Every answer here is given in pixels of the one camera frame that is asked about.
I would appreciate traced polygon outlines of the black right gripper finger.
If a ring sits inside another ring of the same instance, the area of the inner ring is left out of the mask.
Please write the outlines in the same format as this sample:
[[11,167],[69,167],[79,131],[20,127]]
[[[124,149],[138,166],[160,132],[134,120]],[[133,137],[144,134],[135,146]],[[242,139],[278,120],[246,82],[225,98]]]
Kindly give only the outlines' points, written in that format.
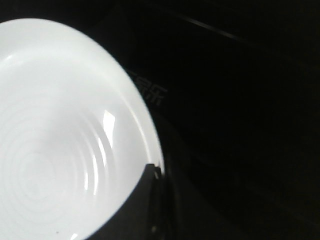
[[147,164],[136,187],[119,210],[90,240],[163,240],[164,193],[161,171]]

